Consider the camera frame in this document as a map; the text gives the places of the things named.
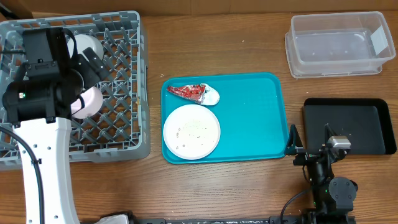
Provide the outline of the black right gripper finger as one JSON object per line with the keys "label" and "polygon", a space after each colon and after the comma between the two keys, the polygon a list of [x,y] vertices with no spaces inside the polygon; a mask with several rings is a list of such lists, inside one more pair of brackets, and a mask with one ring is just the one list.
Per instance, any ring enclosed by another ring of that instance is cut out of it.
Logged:
{"label": "black right gripper finger", "polygon": [[327,123],[325,125],[325,147],[331,148],[331,143],[329,143],[329,139],[335,135],[336,135],[335,131],[332,130],[330,125]]}
{"label": "black right gripper finger", "polygon": [[294,124],[290,126],[289,138],[285,147],[285,155],[297,155],[303,152],[303,144]]}

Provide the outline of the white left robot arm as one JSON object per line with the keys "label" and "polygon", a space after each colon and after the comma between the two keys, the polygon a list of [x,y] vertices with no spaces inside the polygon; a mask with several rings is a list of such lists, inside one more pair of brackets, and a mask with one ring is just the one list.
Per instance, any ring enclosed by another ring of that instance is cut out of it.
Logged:
{"label": "white left robot arm", "polygon": [[70,176],[72,109],[85,91],[109,76],[93,49],[69,50],[62,27],[25,30],[26,61],[2,96],[21,154],[28,223],[78,223]]}

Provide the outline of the grey shallow bowl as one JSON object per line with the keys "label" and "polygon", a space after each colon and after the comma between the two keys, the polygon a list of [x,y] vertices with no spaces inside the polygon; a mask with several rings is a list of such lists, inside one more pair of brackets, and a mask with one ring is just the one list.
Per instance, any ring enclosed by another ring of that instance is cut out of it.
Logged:
{"label": "grey shallow bowl", "polygon": [[78,54],[82,54],[82,56],[87,60],[88,58],[85,56],[83,51],[87,48],[92,48],[92,50],[95,52],[95,54],[98,56],[100,60],[103,59],[104,57],[104,50],[101,42],[90,35],[85,35],[85,34],[78,34],[75,35],[75,40],[77,41],[76,47],[77,47],[77,52]]}

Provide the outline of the white round plate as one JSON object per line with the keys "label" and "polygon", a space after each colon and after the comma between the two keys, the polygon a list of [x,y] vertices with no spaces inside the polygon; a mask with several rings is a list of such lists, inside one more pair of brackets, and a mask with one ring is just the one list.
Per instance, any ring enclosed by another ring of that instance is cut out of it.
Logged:
{"label": "white round plate", "polygon": [[210,155],[221,137],[215,114],[201,105],[183,105],[173,110],[163,126],[167,149],[181,159],[197,160]]}

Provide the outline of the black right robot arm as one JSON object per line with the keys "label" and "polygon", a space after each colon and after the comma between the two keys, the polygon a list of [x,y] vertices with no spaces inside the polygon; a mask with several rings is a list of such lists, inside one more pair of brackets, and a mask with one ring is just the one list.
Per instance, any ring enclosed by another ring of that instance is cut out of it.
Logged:
{"label": "black right robot arm", "polygon": [[[294,195],[283,206],[279,221],[281,223],[345,223],[355,222],[348,215],[353,211],[358,185],[346,177],[336,177],[332,164],[343,160],[351,149],[346,136],[337,135],[328,124],[325,125],[325,143],[319,149],[303,147],[295,125],[291,125],[285,153],[294,156],[293,165],[300,166],[309,189]],[[311,193],[313,208],[306,209],[296,217],[284,217],[286,208],[297,198]]]}

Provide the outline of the pink upturned bowl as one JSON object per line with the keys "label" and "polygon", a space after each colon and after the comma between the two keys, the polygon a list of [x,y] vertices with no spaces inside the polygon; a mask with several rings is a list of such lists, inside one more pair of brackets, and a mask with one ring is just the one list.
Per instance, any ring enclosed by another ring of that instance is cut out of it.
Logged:
{"label": "pink upturned bowl", "polygon": [[93,116],[102,107],[103,95],[97,87],[91,87],[81,94],[83,101],[77,99],[71,104],[72,116],[77,119],[85,119]]}

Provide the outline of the white napkin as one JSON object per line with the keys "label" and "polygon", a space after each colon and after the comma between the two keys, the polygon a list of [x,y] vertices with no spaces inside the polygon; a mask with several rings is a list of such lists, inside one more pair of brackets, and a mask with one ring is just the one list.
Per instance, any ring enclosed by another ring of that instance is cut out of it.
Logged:
{"label": "white napkin", "polygon": [[201,104],[205,106],[214,106],[220,100],[220,94],[211,86],[204,83],[205,91],[202,95]]}

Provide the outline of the red foil snack wrapper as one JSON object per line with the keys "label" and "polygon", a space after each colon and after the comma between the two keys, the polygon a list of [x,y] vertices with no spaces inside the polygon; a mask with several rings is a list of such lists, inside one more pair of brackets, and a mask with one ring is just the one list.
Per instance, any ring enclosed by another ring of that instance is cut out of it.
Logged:
{"label": "red foil snack wrapper", "polygon": [[185,85],[181,87],[168,86],[167,91],[183,99],[201,104],[206,91],[204,84]]}

